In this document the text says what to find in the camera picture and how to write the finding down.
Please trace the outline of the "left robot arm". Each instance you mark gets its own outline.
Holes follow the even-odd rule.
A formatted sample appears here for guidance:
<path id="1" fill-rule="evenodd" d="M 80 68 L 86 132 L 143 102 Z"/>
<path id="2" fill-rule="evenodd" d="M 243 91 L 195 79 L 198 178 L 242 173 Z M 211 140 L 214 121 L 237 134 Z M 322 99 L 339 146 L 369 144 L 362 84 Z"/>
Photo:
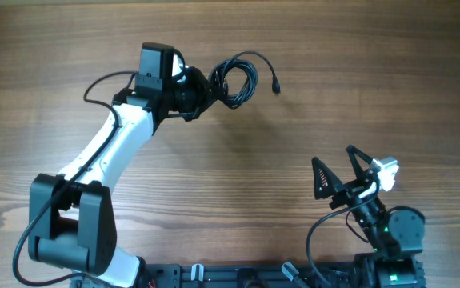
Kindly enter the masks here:
<path id="1" fill-rule="evenodd" d="M 145 261 L 117 244 L 112 192 L 134 154 L 168 118 L 197 119 L 228 94 L 225 69 L 203 74 L 165 44 L 146 42 L 139 68 L 107 104 L 99 132 L 57 174 L 30 186 L 29 223 L 14 252 L 104 287 L 151 287 Z"/>

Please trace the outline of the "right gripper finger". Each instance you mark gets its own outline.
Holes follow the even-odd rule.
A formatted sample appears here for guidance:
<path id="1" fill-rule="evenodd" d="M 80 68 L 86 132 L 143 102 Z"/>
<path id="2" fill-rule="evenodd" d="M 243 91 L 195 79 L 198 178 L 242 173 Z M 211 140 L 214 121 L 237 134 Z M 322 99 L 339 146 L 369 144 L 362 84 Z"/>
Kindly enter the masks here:
<path id="1" fill-rule="evenodd" d="M 353 145 L 348 145 L 346 152 L 349 155 L 350 163 L 352 165 L 356 179 L 363 179 L 366 176 L 366 171 L 362 168 L 358 158 L 363 160 L 366 164 L 370 165 L 373 161 L 372 157 L 368 154 L 365 154 Z"/>
<path id="2" fill-rule="evenodd" d="M 317 200 L 332 197 L 343 190 L 341 180 L 319 158 L 312 158 L 312 167 L 314 197 Z"/>

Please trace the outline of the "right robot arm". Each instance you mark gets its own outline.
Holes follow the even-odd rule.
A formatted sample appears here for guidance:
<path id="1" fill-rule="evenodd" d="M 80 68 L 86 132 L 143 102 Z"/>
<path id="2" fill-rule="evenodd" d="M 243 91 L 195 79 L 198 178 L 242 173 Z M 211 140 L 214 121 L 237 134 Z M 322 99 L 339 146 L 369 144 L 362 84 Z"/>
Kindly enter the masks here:
<path id="1" fill-rule="evenodd" d="M 355 179 L 344 183 L 317 157 L 312 158 L 314 197 L 330 198 L 332 212 L 316 221 L 306 236 L 306 256 L 315 280 L 323 287 L 424 287 L 422 264 L 415 256 L 422 252 L 426 218 L 409 206 L 386 208 L 379 194 L 389 192 L 400 170 L 391 156 L 372 158 L 355 146 L 346 148 Z M 350 279 L 337 279 L 341 270 L 317 266 L 311 250 L 314 232 L 324 222 L 344 214 L 353 216 L 362 233 L 350 231 L 371 245 L 371 253 L 357 254 L 350 264 Z"/>

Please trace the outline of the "black usb cable long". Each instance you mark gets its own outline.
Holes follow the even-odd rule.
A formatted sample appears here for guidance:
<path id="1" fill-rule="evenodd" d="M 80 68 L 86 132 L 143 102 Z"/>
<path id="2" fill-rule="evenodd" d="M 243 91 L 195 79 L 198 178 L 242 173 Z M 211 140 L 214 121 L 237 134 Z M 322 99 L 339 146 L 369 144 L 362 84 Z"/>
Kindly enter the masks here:
<path id="1" fill-rule="evenodd" d="M 218 96 L 216 99 L 232 110 L 236 110 L 245 102 L 251 100 L 258 87 L 258 69 L 252 61 L 243 58 L 245 55 L 253 55 L 264 61 L 270 71 L 270 89 L 272 93 L 275 95 L 280 95 L 281 93 L 281 85 L 274 66 L 264 54 L 253 50 L 237 53 L 217 64 L 208 77 L 208 81 L 217 89 Z M 227 79 L 232 72 L 237 72 L 242 77 L 242 84 L 235 91 L 232 91 Z"/>

